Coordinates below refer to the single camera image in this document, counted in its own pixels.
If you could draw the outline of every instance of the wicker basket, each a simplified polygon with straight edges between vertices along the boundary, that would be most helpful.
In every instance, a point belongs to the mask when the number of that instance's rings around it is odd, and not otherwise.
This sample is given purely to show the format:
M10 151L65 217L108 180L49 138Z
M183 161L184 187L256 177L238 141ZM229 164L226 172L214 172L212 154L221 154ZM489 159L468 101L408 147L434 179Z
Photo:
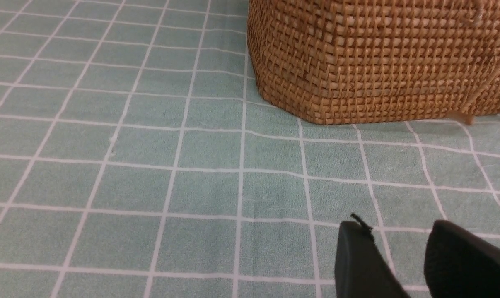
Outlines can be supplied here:
M250 0L261 96L316 124L500 113L500 0Z

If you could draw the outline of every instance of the woven basket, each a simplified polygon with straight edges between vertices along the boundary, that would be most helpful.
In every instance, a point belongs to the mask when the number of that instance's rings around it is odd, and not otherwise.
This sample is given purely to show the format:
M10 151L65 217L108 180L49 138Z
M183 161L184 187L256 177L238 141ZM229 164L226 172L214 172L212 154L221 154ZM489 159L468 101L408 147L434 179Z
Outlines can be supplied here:
M250 0L261 96L316 124L500 113L500 0Z

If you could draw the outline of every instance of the floor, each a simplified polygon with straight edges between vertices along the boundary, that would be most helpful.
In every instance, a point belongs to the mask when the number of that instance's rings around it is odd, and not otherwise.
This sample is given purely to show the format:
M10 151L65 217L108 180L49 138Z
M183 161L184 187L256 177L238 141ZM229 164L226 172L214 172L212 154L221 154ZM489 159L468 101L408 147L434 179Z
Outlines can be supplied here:
M356 212L414 298L435 219L500 247L500 115L320 127L246 0L0 0L0 297L336 296Z

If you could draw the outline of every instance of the white grid line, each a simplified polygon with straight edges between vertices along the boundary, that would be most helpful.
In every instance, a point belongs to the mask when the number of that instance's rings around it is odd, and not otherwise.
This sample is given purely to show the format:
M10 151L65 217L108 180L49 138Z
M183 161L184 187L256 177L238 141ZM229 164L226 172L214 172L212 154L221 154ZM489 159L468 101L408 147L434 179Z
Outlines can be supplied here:
M75 7L76 7L76 3L70 8L70 10L69 10L69 12L68 12L67 15L70 15L73 12L73 10L75 9ZM59 23L59 25L57 26L57 28L55 28L53 34L55 34L56 32L58 32L58 30L60 29L60 27L62 26L62 24L64 24L65 20L66 20L66 18L64 17L64 19L62 20L62 22ZM17 81L21 81L22 80L23 76L25 75L25 73L27 72L27 70L29 70L29 68L30 68L30 64L25 68L25 70L22 72L22 74L20 74L20 76L18 77ZM47 130L45 137L43 138L42 142L40 143L38 149L36 149L36 153L34 153L34 156L32 156L32 158L30 158L29 164L27 165L25 171L23 172L22 177L19 179L19 181L18 181L15 189L11 193L11 196L9 197L9 200L7 201L6 206L1 211L1 213L0 213L0 224L3 222L3 219L5 218L6 213L9 211L10 205L13 203L13 201L16 198L19 190L23 186L23 183L25 183L27 177L29 176L29 173L32 170L32 166L36 162L36 158L38 158L38 156L40 155L40 152L43 150L43 147L45 146L45 143L49 139L49 136L51 135L51 132L53 131L54 126L56 125L56 119L58 119L60 117L60 114L66 108L66 104L68 103L68 99L71 96L71 94L72 94L72 92L70 92L70 94L68 94L68 96L66 97L66 99L64 100L64 102L62 104L62 107L60 108L60 111L55 115L55 121L51 122L51 125L49 126L49 129Z
M5 207L7 204L0 202L0 208ZM153 212L153 211L125 211L117 209L100 209L100 208L79 208L79 207L66 207L66 206L48 206L48 205L34 205L26 203L12 203L10 208L17 209L28 209L28 210L38 210L38 211L58 211L58 212L73 212L73 213L83 213L87 211L90 214L105 214L105 215L123 215L123 216L145 216L145 217L162 217L163 212ZM236 215L204 215L204 214L186 214L186 213L175 213L168 212L167 217L174 219L221 219L229 221L242 221L247 223L298 223L308 225L310 222L308 219L294 219L289 217L284 218L273 218L273 217L238 217ZM315 226L327 226L330 228L339 228L340 223L331 222L320 222L313 221ZM402 226L373 226L375 231L384 232L410 232L410 233L430 233L432 229L430 228L412 228L412 227L402 227ZM472 234L487 239L500 239L500 234L490 234L482 232L471 232Z
M103 4L103 5L113 5L113 6L120 6L118 3L113 3L113 2L102 2L102 1L91 1L91 0L71 0L72 2L90 2L90 3L98 3L98 4ZM148 6L148 5L138 5L138 4L127 4L123 5L123 7L138 7L138 8L149 8L152 10L164 10L165 7L163 6ZM179 8L166 8L167 11L178 11L178 12L189 12L189 13L197 13L197 14L205 14L203 11L192 11L192 10L182 10ZM8 10L0 10L0 12L5 12L5 13L16 13L16 11L8 11ZM217 15L220 17L240 17L242 19L247 19L247 15L236 15L236 14L223 14L223 13L209 13L209 15ZM47 14L42 14L42 17L57 17L56 15L47 15Z
M170 2L170 0L167 0L167 2L165 3L165 7L168 7L169 2ZM200 50L202 49L202 44L204 41L205 28L206 28L206 25L208 22L208 12L210 11L210 7L211 7L211 0L208 1L208 8L206 10L206 15L204 16L204 23L202 25L202 33L200 34L200 41L198 42L198 49L196 51L195 64L193 65L193 74L191 75L191 82L189 83L189 93L187 94L187 98L186 98L186 102L185 102L184 116L182 118L182 123L180 126L180 133L178 135L178 144L176 145L176 154L174 155L174 163L173 163L174 168L176 168L178 166L178 161L180 160L180 153L181 153L182 143L184 141L184 134L185 134L184 128L185 128L185 124L187 121L187 115L189 113L189 104L191 103L191 95L193 94L193 86L195 84L196 71L198 68L198 61L200 59ZM152 253L152 260L151 260L150 270L149 270L152 274L149 275L149 278L147 279L143 298L149 298L151 295L152 284L154 282L153 281L153 279L154 279L153 273L156 271L157 259L159 257L159 250L161 248L161 241L163 238L163 232L165 231L165 223L167 222L166 214L169 212L169 204L171 201L172 188L174 188L175 178L176 178L176 170L172 170L171 176L169 178L167 195L165 196L165 202L163 204L163 215L159 221L159 228L158 228L158 232L156 235L155 249L154 249L154 252Z
M30 33L24 33L24 32L16 32L16 31L0 31L0 33L5 33L5 34L13 34L13 35L21 35L21 36L34 36L34 37L49 37L47 34L30 34ZM99 39L93 39L93 38L83 38L83 37L72 37L72 36L53 36L53 39L65 39L65 40L79 40L79 41L92 41L92 42L98 42ZM148 47L149 44L147 43L141 43L141 42L127 42L127 41L116 41L116 40L104 40L103 43L111 43L115 45L126 45L126 46L144 46ZM198 48L195 47L176 47L176 46L164 46L164 45L152 45L153 48L162 48L162 49L181 49L181 50L196 50ZM223 53L232 53L234 55L239 55L243 56L244 53L239 53L236 51L230 51L226 49L221 49L221 48L216 48L216 47L208 47L208 48L202 48L202 50L216 50L219 52ZM9 56L9 55L4 55L5 58L19 58L19 59L26 59L26 57L18 57L18 56ZM58 60L59 62L64 62L64 63L75 63L76 61L72 60Z
M115 3L101 2L101 1L97 1L97 0L77 0L77 1L99 3L99 4L116 5ZM151 9L158 9L158 10L163 9L160 6L148 6L148 5L138 5L138 4L125 4L125 6L151 8ZM167 7L167 10L168 11L180 11L180 12L191 12L191 13L199 13L199 14L208 14L208 15L218 15L218 16L221 16L221 17L242 17L242 18L245 18L245 19L247 18L246 15L222 14L222 13L207 13L207 12L203 12L203 11L182 10L182 9L179 9L179 8L169 8L169 7Z
M242 237L242 204L244 203L244 146L246 141L246 92L248 87L248 47L246 47L246 54L244 55L244 86L242 89L242 124L241 124L241 149L239 155L239 185L237 197L237 222L235 223L235 254L233 257L233 285L232 285L232 298L237 298L239 294L239 266L241 256L241 237Z
M0 13L15 13L14 11L8 11L8 10L0 10ZM21 12L20 15L31 15L33 17L51 17L55 19L62 19L63 17L59 15L49 15L49 14L41 14L41 13L29 13L29 12ZM68 19L78 19L80 21L93 21L93 22L101 22L101 23L109 23L109 19L93 19L90 17L68 17ZM148 24L148 23L136 23L136 22L127 22L127 21L115 21L114 24L126 24L126 25L137 25L137 26L145 26L145 27L157 27L155 24ZM189 28L189 27L178 27L178 26L168 26L168 25L160 25L160 28L172 28L172 29L182 29L182 30L190 30L190 31L200 31L200 29L197 28ZM234 32L237 34L244 34L246 35L246 32L244 31L238 31L238 30L233 30L233 29L205 29L205 31L229 31L229 32Z
M8 28L8 27L9 27L9 26L10 26L10 25L11 25L11 24L15 21L15 19L17 19L17 17L18 17L19 15L21 15L21 14L22 14L22 12L25 10L25 8L27 8L27 6L29 6L29 4L31 4L31 3L32 3L32 0L28 0L28 1L25 3L25 5L23 5L23 6L19 9L19 11L17 11L17 12L12 12L12 13L14 13L13 17L9 20L9 22L7 22L7 23L6 23L6 24L5 24L5 25L4 25L4 26L0 29L0 35L1 35L2 33L4 33L4 32L5 32L5 30L6 30L6 29L7 29L7 28Z
M60 266L53 265L28 265L28 264L4 264L0 263L0 269L14 270L38 270L48 272L58 272ZM125 275L125 276L144 276L147 277L151 273L141 270L119 270L106 268L85 268L85 267L70 267L69 273L87 273L87 274L108 274L108 275ZM179 273L179 272L155 272L155 277L176 277L180 279L233 279L233 274L227 273ZM315 281L314 279L292 279L289 277L264 277L264 276L247 276L240 275L238 277L242 281L257 281L265 283L291 283L301 285L334 285L332 279ZM426 286L422 285L404 285L405 290L409 291L428 291Z
M428 174L428 167L426 165L426 157L425 157L425 152L423 150L423 144L421 143L421 139L419 138L419 135L414 131L414 129L412 128L412 126L408 121L405 121L405 125L407 126L408 130L410 130L410 132L414 134L414 137L416 139L418 145L417 149L419 150L421 156L421 164L423 165L423 172L425 174L426 181L428 181L428 185L430 185L430 190L432 191L432 196L434 196L434 202L437 205L437 209L440 211L440 214L443 217L443 219L448 219L445 211L443 210L443 205L441 204L441 200L437 196L437 191L434 182L430 178L430 174Z
M16 155L5 155L0 154L0 159L6 160L26 160L30 161L34 159L40 162L57 162L57 163L71 163L71 164L102 164L102 161L98 160L72 160L72 159L57 159L57 158L42 158L42 157L30 157L30 156L16 156ZM238 168L184 168L184 167L174 167L174 166L155 166L152 164L137 164L137 163L127 163L127 162L107 162L108 166L123 166L127 168L151 168L157 170L167 170L167 171L182 171L182 172L208 172L208 173L239 173ZM278 171L278 170L268 170L265 168L244 168L244 173L267 173L267 174L285 174L293 177L304 178L303 174L288 172L288 171ZM310 180L323 180L323 181L333 181L337 183L352 183L352 184L362 184L367 185L366 180L355 180L355 179L341 179L341 178L331 178L331 177L318 177L307 175ZM417 188L417 189L431 189L430 185L414 185L406 183L389 183L384 181L371 181L372 185L382 185L382 186L392 186L392 187L403 187L403 188ZM500 190L490 190L490 189L478 189L478 188L458 188L449 186L435 186L437 190L452 190L458 192L480 192L485 194L500 194Z
M32 67L32 65L34 65L34 63L36 62L36 60L38 59L38 57L40 56L40 54L43 52L43 49L45 47L47 47L47 45L49 44L49 42L51 42L51 39L53 39L53 37L58 33L58 31L60 30L60 28L62 28L62 25L64 25L64 23L66 22L66 19L68 18L68 16L75 10L77 4L78 4L78 2L75 2L73 4L73 6L70 8L68 14L65 15L64 17L62 17L62 21L60 21L60 23L57 25L57 27L55 28L55 30L53 30L53 32L51 33L51 35L47 38L47 40L43 43L43 45L38 49L38 52L36 52L36 55L34 55L34 57L32 57L32 58L27 58L26 59L26 60L30 61L29 64L27 64L27 66L23 69L23 71L21 72L21 74L19 74L19 76L17 77L17 79L14 82L13 86L9 87L7 89L7 91L5 92L5 94L3 95L3 97L1 98L1 100L0 100L0 108L3 105L3 103L5 102L5 100L7 99L7 97L9 97L9 94L13 91L15 85L19 84L22 81L23 77L28 73L28 71L30 70L30 68Z
M362 162L364 163L364 170L366 173L367 188L369 189L371 201L373 202L373 207L375 208L375 213L377 214L377 221L379 222L379 226L382 228L381 230L382 245L384 246L384 250L386 251L386 259L388 260L388 267L390 268L391 272L395 274L396 272L395 272L394 260L391 257L390 245L388 244L388 238L386 237L386 232L384 231L384 221L382 220L382 213L379 209L379 202L377 201L375 192L373 191L373 183L371 182L370 170L367 165L367 156L366 152L364 151L362 134L360 132L360 129L355 124L353 124L353 127L355 128L356 134L358 136L360 155L362 157Z
M121 11L121 9L123 8L124 4L125 4L125 0L123 0L121 6L119 6L119 9L117 9L117 12L115 13L114 18L112 19L112 21L114 19L116 19L117 15L119 14L119 12ZM164 14L165 14L165 10L161 13L161 15L159 17L158 24L160 24L161 21L163 20ZM112 26L112 24L113 24L113 22L110 22L110 25L109 25L107 31L110 30L110 27ZM155 32L153 33L153 36L151 38L151 44L154 43L158 32L159 32L159 26L156 27ZM127 115L128 107L130 106L130 102L132 100L132 96L134 94L134 91L138 87L138 84L139 84L139 81L140 81L140 77L141 77L141 75L143 73L143 70L144 70L144 66L145 66L147 60L149 59L149 54L150 54L151 49L152 49L152 47L149 45L149 47L148 47L148 49L147 49L147 51L145 53L145 57L143 58L143 62L141 64L141 67L140 67L140 69L138 71L138 74L136 75L136 79L134 81L134 85L132 87L132 90L129 92L129 95L128 95L127 100L125 102L125 107L123 108L123 113L121 114L121 117L119 119L119 123L117 124L117 127L115 128L113 136L110 138L110 145L109 145L109 147L108 147L108 149L106 151L106 154L105 154L104 159L102 161L101 167L99 169L99 173L97 174L96 181L95 181L95 183L93 185L93 189L91 191L91 194L89 195L85 211L82 213L81 220L79 221L79 225L77 227L77 230L76 230L75 235L73 237L73 240L71 242L70 248L68 249L68 254L66 255L66 259L64 260L64 264L63 264L64 270L62 270L60 272L60 275L58 276L58 279L57 279L57 282L55 284L55 287L53 288L53 293L51 294L51 298L56 298L56 296L58 296L58 291L60 290L60 287L62 286L62 282L64 280L64 277L65 277L65 274L66 274L66 270L70 266L72 255L73 255L73 253L75 251L77 242L79 241L80 235L82 233L82 229L84 228L85 222L87 220L88 210L91 208L91 205L93 203L93 200L95 198L95 195L97 193L99 185L100 185L100 183L102 181L102 176L104 175L104 170L106 169L106 165L108 164L108 160L112 156L113 148L114 148L115 143L117 141L117 137L119 136L119 132L121 130L121 127L123 126L123 121L125 120L125 117Z
M239 99L219 99L219 100L239 100ZM240 99L243 103L253 103L248 102L247 100ZM51 118L43 118L43 117L29 117L22 115L2 115L0 114L0 118L4 119L17 119L17 120L31 120L31 121L47 121L52 122L54 119ZM75 120L75 119L57 119L59 123L72 123L72 124L83 124L83 125L93 125L93 126L117 126L115 123L106 123L106 122L98 122L98 121L87 121L87 120ZM129 128L138 128L144 130L167 130L167 131L179 131L180 128L176 127L163 127L163 126L150 126L150 125L138 125L138 124L123 124L123 127ZM200 127L185 127L185 131L202 131L202 132L242 132L238 129L221 129L221 128L200 128ZM281 139L286 141L299 141L299 138L295 137L284 137L284 136L275 136L275 135L267 135L261 134L259 132L255 132L253 130L245 130L245 132L249 134L253 134L258 137L270 138L270 139ZM303 138L304 142L312 142L312 143L339 143L339 144L358 144L358 140L340 140L340 139L315 139L315 138ZM444 147L439 145L429 145L429 144L418 144L418 143L398 143L398 142L381 142L381 141L363 141L364 144L370 145L386 145L386 146L399 146L399 147L423 147L430 149L440 149L445 151L451 151L455 153L463 153L463 154L477 154L482 156L489 156L492 158L500 158L500 154L488 153L488 152L476 152L470 151L466 149L454 149L450 147Z
M314 279L320 280L320 265L318 264L318 249L316 248L316 230L314 229L314 219L312 218L312 204L309 189L309 178L307 173L307 159L305 158L305 145L303 144L303 126L301 119L297 119L299 127L299 140L301 152L301 166L303 168L303 185L305 188L305 199L307 200L307 216L309 218L309 232L311 237L311 250L312 250L312 264L314 268ZM316 285L316 298L321 298L321 287Z
M21 57L21 56L11 56L11 55L0 55L0 58L12 58L12 59L19 59L19 60L30 60L30 61L47 61L47 62L58 62L58 63L65 63L65 64L86 64L86 62L83 61L70 61L70 60L60 60L60 59L50 59L50 58L38 58L39 55L36 55L34 58L30 57ZM193 70L174 70L170 68L157 68L157 67L140 67L140 66L132 66L132 65L125 65L125 64L108 64L108 63L99 63L99 62L92 62L90 63L91 65L98 65L98 66L107 66L107 67L118 67L118 68L129 68L131 70L157 70L161 72L175 72L175 73L191 73ZM238 74L238 73L232 73L229 71L225 70L197 70L197 73L223 73L223 74L229 74L233 76L239 76L239 77L244 77L244 74Z
M475 159L476 165L480 168L480 171L483 175L483 178L485 179L485 181L487 183L487 186L492 191L492 195L493 195L493 198L494 198L496 204L498 204L498 207L500 207L500 199L498 198L498 195L496 194L495 189L493 188L493 184L491 183L491 180L489 179L489 177L487 177L487 173L480 162L480 158L478 158L478 155L474 153L473 136L471 136L469 130L463 124L458 123L458 125L465 131L465 133L469 137L469 146L471 148L471 151L473 151L473 157Z

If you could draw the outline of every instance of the mint green floor mat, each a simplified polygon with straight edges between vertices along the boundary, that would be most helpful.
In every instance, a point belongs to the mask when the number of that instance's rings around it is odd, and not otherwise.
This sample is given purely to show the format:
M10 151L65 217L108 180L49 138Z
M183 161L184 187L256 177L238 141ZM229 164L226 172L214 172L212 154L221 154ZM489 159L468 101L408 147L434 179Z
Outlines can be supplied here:
M267 104L247 0L0 0L0 298L334 298L338 225L429 297L436 219L500 246L500 115Z

